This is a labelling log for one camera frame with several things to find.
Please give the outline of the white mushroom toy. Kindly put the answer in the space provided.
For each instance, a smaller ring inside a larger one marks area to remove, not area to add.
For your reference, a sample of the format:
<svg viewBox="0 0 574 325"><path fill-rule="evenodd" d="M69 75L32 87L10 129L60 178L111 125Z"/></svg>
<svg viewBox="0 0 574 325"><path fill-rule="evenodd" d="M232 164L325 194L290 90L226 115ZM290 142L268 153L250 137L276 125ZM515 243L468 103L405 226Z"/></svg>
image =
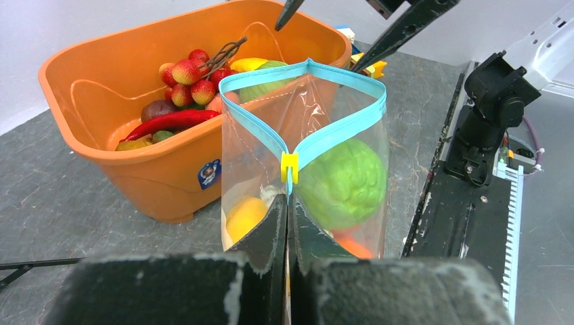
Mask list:
<svg viewBox="0 0 574 325"><path fill-rule="evenodd" d="M283 194L284 188L282 186L268 185L261 187L260 189L260 199L265 203L265 206L269 208L278 194Z"/></svg>

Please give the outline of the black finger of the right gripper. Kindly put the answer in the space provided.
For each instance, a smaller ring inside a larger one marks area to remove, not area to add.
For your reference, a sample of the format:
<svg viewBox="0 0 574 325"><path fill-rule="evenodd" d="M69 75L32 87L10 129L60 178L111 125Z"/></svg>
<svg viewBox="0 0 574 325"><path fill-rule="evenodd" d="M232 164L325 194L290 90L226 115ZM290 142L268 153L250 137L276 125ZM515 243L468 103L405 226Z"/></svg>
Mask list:
<svg viewBox="0 0 574 325"><path fill-rule="evenodd" d="M282 12L275 24L275 30L282 30L303 3L304 0L286 0Z"/></svg>
<svg viewBox="0 0 574 325"><path fill-rule="evenodd" d="M456 0L417 1L380 35L372 47L350 69L359 73L377 61L394 54L410 39L433 23L437 18L459 4Z"/></svg>

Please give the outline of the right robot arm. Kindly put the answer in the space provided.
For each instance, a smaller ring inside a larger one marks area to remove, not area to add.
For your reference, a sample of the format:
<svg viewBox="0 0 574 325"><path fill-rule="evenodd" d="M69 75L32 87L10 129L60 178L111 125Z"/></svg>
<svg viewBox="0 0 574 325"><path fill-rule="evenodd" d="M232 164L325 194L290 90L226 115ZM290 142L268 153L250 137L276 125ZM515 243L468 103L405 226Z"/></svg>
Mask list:
<svg viewBox="0 0 574 325"><path fill-rule="evenodd" d="M410 1L409 7L383 32L351 68L359 72L385 59L436 19L457 0ZM573 2L501 52L491 54L466 79L470 112L454 131L444 170L474 186L490 183L495 154L507 129L523 121L525 107L573 61Z"/></svg>

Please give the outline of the green custard apple toy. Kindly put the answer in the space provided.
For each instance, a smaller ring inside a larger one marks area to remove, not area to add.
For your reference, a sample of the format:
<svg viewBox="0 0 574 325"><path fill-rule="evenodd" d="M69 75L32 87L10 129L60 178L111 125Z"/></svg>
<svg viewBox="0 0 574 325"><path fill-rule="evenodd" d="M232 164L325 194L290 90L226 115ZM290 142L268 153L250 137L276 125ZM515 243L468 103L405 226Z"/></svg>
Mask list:
<svg viewBox="0 0 574 325"><path fill-rule="evenodd" d="M350 230L381 207L387 192L387 166L369 145L351 138L301 169L294 190L321 227Z"/></svg>

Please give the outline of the yellow lemon toy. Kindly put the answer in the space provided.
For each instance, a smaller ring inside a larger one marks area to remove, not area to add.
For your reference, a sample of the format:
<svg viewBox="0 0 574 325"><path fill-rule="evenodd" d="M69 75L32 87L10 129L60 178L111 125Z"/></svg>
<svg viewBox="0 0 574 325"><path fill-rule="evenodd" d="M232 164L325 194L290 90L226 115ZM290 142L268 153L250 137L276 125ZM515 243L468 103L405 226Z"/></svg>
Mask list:
<svg viewBox="0 0 574 325"><path fill-rule="evenodd" d="M267 213L265 202L256 197L247 196L227 215L225 228L235 244L258 225Z"/></svg>

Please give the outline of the small orange pumpkin toy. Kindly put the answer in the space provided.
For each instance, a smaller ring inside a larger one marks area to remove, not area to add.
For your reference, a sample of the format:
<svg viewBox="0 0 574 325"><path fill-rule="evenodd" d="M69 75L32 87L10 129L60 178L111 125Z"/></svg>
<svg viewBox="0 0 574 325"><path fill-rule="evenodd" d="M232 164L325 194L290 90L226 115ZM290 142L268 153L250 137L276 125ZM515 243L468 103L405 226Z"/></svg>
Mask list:
<svg viewBox="0 0 574 325"><path fill-rule="evenodd" d="M343 230L332 230L333 239L345 250L360 259L373 259L376 254L370 235L361 225Z"/></svg>

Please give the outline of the clear zip top bag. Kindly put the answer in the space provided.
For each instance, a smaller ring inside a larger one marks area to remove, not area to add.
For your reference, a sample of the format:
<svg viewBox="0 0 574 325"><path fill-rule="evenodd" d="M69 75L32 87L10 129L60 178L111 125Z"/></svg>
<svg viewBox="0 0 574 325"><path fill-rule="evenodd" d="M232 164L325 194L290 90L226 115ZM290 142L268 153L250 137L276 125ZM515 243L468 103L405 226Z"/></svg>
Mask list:
<svg viewBox="0 0 574 325"><path fill-rule="evenodd" d="M229 91L239 96L242 88L287 78L294 80L247 103L235 104L224 96ZM370 235L376 254L373 259L382 258L390 169L386 85L356 72L305 60L235 74L224 78L219 88L225 103L221 126L223 248L233 245L225 223L240 201L247 196L260 198L261 187L268 185L282 186L289 201L293 195L301 198L294 190L299 171L330 148L355 138L369 145L387 166L385 199L378 212L359 224ZM309 212L308 216L315 222ZM331 231L315 224L333 239Z"/></svg>

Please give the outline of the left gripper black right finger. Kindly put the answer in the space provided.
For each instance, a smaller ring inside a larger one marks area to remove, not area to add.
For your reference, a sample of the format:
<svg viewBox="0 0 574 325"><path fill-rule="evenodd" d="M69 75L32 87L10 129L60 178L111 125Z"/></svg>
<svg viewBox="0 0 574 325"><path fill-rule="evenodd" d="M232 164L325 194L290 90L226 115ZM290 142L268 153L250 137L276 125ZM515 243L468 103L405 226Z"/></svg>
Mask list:
<svg viewBox="0 0 574 325"><path fill-rule="evenodd" d="M288 212L292 324L510 324L499 286L473 260L359 259Z"/></svg>

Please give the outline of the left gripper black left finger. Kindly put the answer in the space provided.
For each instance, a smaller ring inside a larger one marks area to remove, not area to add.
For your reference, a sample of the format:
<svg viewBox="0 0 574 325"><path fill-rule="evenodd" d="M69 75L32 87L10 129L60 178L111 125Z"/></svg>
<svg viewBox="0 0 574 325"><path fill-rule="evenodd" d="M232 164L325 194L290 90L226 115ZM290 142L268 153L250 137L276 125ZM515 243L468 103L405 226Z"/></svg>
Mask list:
<svg viewBox="0 0 574 325"><path fill-rule="evenodd" d="M109 255L80 262L46 324L282 324L287 197L222 253Z"/></svg>

